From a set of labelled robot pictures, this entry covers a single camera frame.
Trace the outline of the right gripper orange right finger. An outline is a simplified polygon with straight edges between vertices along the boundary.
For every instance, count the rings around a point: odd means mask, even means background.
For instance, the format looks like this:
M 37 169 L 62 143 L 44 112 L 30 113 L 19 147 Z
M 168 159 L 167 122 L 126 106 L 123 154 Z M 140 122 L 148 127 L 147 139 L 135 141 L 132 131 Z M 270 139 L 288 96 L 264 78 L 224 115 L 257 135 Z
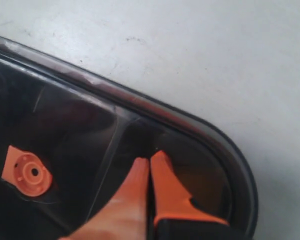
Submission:
M 226 220 L 193 206 L 192 195 L 174 173 L 171 159 L 158 151 L 150 159 L 155 196 L 153 225 L 158 240 L 219 240 Z

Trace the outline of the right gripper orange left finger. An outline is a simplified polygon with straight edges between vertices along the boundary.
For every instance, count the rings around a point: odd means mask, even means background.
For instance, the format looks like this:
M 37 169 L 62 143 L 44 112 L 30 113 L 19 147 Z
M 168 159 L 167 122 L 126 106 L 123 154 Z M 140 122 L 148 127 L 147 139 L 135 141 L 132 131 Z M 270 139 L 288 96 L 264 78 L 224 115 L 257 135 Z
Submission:
M 138 157 L 107 204 L 63 240 L 145 240 L 149 161 Z

